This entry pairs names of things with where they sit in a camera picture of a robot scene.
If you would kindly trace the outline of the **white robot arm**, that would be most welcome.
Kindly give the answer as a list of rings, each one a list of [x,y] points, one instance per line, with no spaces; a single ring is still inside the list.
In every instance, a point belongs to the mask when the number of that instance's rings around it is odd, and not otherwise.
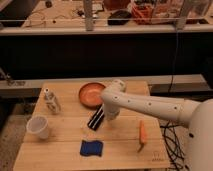
[[[108,120],[115,119],[123,107],[182,125],[188,129],[185,171],[213,171],[213,99],[198,102],[137,95],[125,90],[126,84],[117,79],[101,92]]]

